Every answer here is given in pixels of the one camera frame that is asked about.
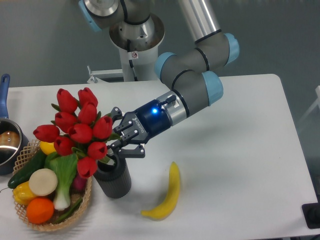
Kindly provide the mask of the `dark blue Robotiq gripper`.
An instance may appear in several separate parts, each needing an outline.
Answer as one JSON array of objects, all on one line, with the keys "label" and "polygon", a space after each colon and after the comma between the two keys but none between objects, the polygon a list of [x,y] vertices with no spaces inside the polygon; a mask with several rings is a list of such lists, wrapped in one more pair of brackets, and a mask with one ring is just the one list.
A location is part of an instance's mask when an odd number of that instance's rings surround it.
[{"label": "dark blue Robotiq gripper", "polygon": [[[124,116],[120,108],[115,106],[110,112],[110,118],[113,125],[118,125],[113,131],[121,136],[122,141],[107,145],[107,156],[115,163],[126,158],[144,158],[146,152],[143,144],[171,127],[170,118],[157,99]],[[137,146],[133,149],[123,148],[128,144]]]}]

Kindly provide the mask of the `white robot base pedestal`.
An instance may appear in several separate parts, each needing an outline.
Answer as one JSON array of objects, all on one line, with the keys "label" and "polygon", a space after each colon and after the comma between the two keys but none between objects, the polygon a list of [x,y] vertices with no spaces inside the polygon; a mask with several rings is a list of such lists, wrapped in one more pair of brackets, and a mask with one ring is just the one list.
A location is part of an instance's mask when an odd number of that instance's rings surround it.
[{"label": "white robot base pedestal", "polygon": [[158,59],[158,47],[144,51],[127,51],[119,48],[123,80],[125,82],[155,81],[155,62]]}]

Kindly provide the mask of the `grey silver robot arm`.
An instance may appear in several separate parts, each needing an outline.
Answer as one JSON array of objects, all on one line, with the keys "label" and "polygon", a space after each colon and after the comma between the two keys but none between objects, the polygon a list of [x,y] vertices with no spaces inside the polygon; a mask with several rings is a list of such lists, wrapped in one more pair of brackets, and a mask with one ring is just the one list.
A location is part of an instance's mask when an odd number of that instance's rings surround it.
[{"label": "grey silver robot arm", "polygon": [[233,62],[240,53],[238,41],[223,33],[207,0],[181,0],[179,6],[195,48],[182,56],[158,53],[165,30],[151,13],[148,0],[81,0],[85,20],[98,32],[109,30],[118,48],[124,81],[160,80],[169,91],[138,109],[122,113],[114,132],[120,136],[108,147],[106,158],[118,161],[143,158],[144,144],[170,127],[218,101],[224,93],[215,70]]}]

